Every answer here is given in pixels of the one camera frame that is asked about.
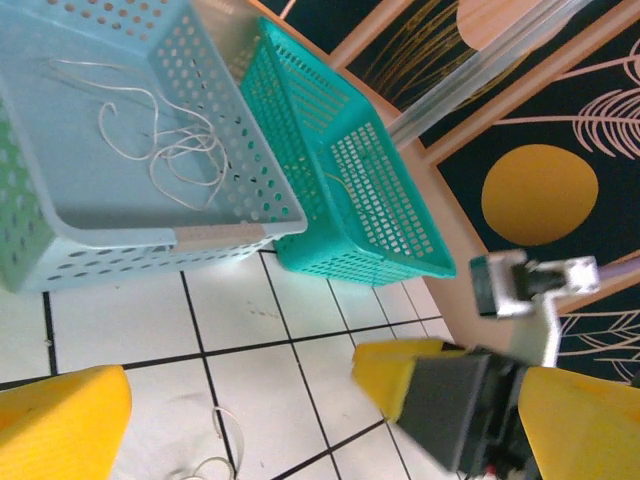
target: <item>perforated basket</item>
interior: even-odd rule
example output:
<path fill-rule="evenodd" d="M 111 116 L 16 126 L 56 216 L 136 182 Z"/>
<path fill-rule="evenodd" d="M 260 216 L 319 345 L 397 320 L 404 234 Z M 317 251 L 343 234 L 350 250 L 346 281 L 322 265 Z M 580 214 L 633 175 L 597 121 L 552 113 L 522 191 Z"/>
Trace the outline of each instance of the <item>perforated basket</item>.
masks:
<path fill-rule="evenodd" d="M 368 100 L 277 26 L 241 90 L 300 199 L 308 230 L 276 242 L 295 271 L 370 285 L 455 264 Z"/>
<path fill-rule="evenodd" d="M 168 100 L 208 117 L 229 164 L 209 207 L 192 211 L 162 195 L 146 162 L 124 159 L 102 138 L 98 112 L 113 102 L 111 137 L 126 151 L 148 151 L 148 99 L 74 82 L 52 58 L 135 67 Z M 73 74 L 144 86 L 108 68 Z M 160 129 L 193 124 L 188 117 L 162 105 Z M 205 180 L 211 163 L 193 155 L 181 173 Z M 192 205 L 211 193 L 160 168 L 157 176 Z M 306 228 L 216 47 L 181 0 L 0 0 L 0 205 L 0 258 L 15 291 L 239 260 Z"/>

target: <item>yellow circle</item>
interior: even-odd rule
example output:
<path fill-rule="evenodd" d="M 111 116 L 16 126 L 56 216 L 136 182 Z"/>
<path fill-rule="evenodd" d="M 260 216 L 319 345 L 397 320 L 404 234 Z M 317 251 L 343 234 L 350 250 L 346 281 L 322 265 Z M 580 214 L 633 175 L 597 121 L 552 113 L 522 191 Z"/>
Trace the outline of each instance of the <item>yellow circle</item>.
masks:
<path fill-rule="evenodd" d="M 503 155 L 489 171 L 482 213 L 506 240 L 543 245 L 575 230 L 597 197 L 598 179 L 583 159 L 551 145 L 524 145 Z"/>

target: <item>teal basket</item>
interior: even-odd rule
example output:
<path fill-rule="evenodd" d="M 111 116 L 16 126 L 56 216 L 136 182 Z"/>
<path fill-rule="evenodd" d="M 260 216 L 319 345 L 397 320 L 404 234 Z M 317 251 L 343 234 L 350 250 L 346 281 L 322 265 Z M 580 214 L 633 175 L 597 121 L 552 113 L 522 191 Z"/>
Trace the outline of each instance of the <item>teal basket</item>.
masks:
<path fill-rule="evenodd" d="M 242 93 L 309 221 L 276 242 L 288 269 L 373 286 L 455 264 L 369 101 L 268 20 Z"/>

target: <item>plastic basket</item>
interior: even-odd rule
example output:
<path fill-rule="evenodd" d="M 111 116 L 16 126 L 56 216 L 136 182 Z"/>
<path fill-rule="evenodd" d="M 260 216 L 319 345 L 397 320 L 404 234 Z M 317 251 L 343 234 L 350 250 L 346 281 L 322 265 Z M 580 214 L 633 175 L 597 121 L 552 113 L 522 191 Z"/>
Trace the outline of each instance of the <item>plastic basket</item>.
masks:
<path fill-rule="evenodd" d="M 370 285 L 456 269 L 367 99 L 268 20 L 241 90 L 307 215 L 294 271 Z"/>
<path fill-rule="evenodd" d="M 112 138 L 128 151 L 148 150 L 150 102 L 73 82 L 51 58 L 136 67 L 170 101 L 207 116 L 229 160 L 209 207 L 192 211 L 162 195 L 146 162 L 123 159 L 99 133 L 99 109 L 112 101 L 119 111 L 110 117 Z M 110 69 L 73 73 L 140 83 Z M 193 120 L 161 107 L 160 123 L 175 129 Z M 204 180 L 200 157 L 181 173 Z M 191 204 L 211 193 L 157 175 Z M 216 47 L 180 0 L 0 0 L 0 206 L 0 257 L 14 291 L 239 260 L 306 228 Z"/>

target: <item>white tile floor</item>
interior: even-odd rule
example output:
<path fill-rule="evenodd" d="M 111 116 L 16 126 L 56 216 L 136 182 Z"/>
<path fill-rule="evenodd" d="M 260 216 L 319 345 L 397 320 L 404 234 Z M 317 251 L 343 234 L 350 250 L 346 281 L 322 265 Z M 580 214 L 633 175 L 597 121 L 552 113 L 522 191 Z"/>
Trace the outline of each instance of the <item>white tile floor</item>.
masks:
<path fill-rule="evenodd" d="M 123 364 L 133 415 L 112 480 L 175 480 L 214 455 L 243 480 L 442 480 L 351 381 L 354 345 L 450 338 L 421 280 L 371 289 L 285 271 L 274 254 L 52 294 L 0 289 L 0 390 Z M 208 478 L 227 478 L 212 467 Z"/>

